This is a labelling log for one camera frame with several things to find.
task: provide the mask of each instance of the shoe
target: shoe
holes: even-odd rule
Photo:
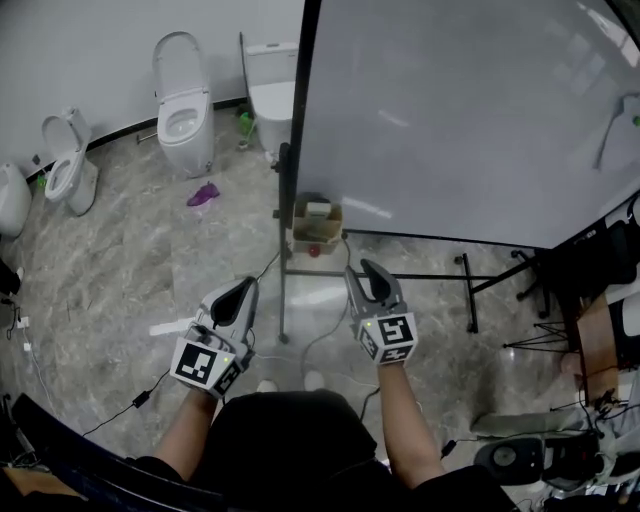
[[[317,391],[318,389],[324,389],[324,387],[324,377],[320,372],[311,370],[304,376],[305,391]]]
[[[258,384],[257,393],[275,393],[278,391],[278,385],[272,380],[263,380]]]

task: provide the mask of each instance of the white toilet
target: white toilet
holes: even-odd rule
[[[85,158],[91,128],[79,109],[69,107],[62,117],[44,120],[42,136],[56,159],[45,197],[54,203],[64,200],[76,215],[83,215],[93,204],[98,182],[98,168]]]
[[[158,141],[169,161],[191,178],[213,165],[213,107],[200,47],[187,32],[163,37],[153,51]]]
[[[249,96],[262,147],[278,157],[280,144],[290,142],[298,45],[274,43],[246,49]]]
[[[0,235],[17,237],[29,215],[31,191],[14,164],[0,166]]]

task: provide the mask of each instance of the whiteboard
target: whiteboard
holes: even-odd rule
[[[594,168],[638,58],[603,0],[324,0],[297,192],[346,228],[554,247],[640,189]]]

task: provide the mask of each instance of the desk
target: desk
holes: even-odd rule
[[[584,376],[585,397],[589,404],[610,389],[618,396],[618,358],[605,295],[598,297],[577,321]]]

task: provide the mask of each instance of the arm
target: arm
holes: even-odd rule
[[[185,482],[200,463],[217,405],[218,400],[211,395],[190,389],[153,454],[175,469]]]
[[[440,450],[416,403],[402,363],[378,366],[382,426],[393,473],[410,489],[440,475]]]

